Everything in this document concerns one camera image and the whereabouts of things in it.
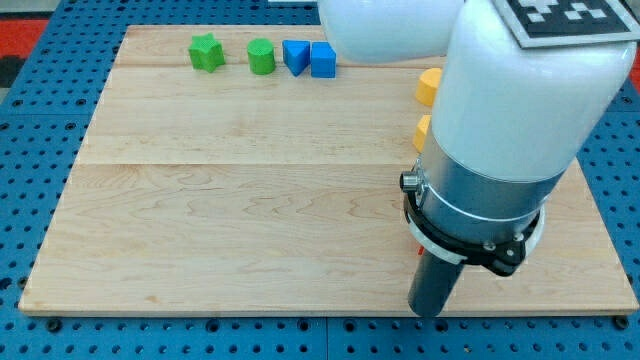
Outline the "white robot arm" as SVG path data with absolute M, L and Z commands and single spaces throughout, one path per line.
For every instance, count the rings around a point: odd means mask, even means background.
M 618 1 L 322 1 L 343 58 L 446 63 L 424 147 L 403 173 L 423 274 L 508 276 L 545 204 L 624 83 L 638 20 Z

